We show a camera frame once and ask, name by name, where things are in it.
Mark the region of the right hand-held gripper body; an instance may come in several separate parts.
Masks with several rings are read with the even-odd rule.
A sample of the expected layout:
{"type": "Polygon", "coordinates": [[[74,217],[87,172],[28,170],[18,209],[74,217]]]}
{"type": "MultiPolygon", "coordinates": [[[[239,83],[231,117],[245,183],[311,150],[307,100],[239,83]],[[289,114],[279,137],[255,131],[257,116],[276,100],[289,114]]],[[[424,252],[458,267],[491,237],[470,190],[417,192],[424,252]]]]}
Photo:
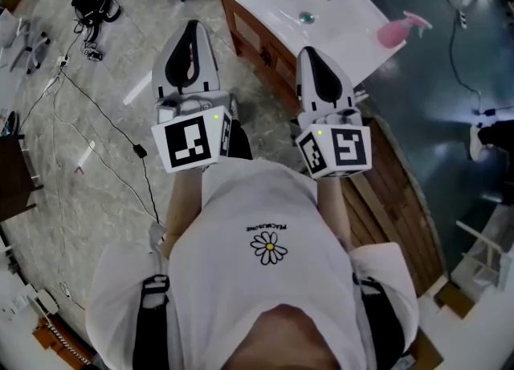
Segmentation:
{"type": "Polygon", "coordinates": [[[318,97],[303,97],[295,143],[310,177],[351,177],[372,168],[370,128],[363,125],[353,96],[333,107],[318,97]]]}

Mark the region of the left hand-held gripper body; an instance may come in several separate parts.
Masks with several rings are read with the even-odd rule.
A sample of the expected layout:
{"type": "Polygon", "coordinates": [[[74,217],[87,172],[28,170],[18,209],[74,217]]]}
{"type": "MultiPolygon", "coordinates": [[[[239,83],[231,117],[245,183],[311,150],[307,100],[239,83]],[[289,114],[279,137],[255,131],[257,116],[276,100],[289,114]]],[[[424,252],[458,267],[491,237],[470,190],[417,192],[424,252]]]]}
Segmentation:
{"type": "Polygon", "coordinates": [[[167,173],[203,168],[228,155],[230,102],[226,91],[174,94],[157,101],[152,134],[167,173]]]}

